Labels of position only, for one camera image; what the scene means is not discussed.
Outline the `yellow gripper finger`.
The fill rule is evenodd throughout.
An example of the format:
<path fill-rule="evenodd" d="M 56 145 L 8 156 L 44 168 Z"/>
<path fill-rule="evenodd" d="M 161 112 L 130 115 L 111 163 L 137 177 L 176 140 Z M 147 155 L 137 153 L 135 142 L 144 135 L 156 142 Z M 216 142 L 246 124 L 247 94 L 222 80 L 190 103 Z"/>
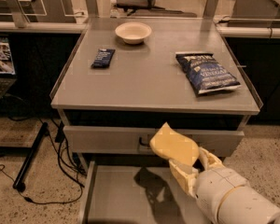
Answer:
<path fill-rule="evenodd" d="M 205 171 L 224 167 L 223 162 L 216 155 L 203 147 L 199 148 L 199 161 L 203 165 Z"/>
<path fill-rule="evenodd" d="M 184 192 L 194 198 L 195 184 L 199 171 L 189 165 L 183 164 L 176 160 L 169 160 L 170 171 Z"/>

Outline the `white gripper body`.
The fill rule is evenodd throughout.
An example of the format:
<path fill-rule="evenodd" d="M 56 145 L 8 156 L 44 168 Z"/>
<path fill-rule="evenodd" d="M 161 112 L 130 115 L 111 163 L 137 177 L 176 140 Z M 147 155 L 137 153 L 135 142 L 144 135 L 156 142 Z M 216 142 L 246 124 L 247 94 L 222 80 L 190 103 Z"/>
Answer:
<path fill-rule="evenodd" d="M 218 224 L 218 210 L 228 193 L 248 181 L 230 168 L 216 168 L 198 175 L 194 194 L 198 207 L 213 224 Z"/>

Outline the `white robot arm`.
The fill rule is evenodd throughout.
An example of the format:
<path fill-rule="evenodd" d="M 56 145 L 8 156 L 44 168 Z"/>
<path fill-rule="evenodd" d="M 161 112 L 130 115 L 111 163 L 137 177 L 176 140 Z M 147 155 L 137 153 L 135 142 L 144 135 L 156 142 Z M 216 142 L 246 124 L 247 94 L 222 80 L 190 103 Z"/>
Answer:
<path fill-rule="evenodd" d="M 280 208 L 206 149 L 175 151 L 169 163 L 182 190 L 213 224 L 280 224 Z"/>

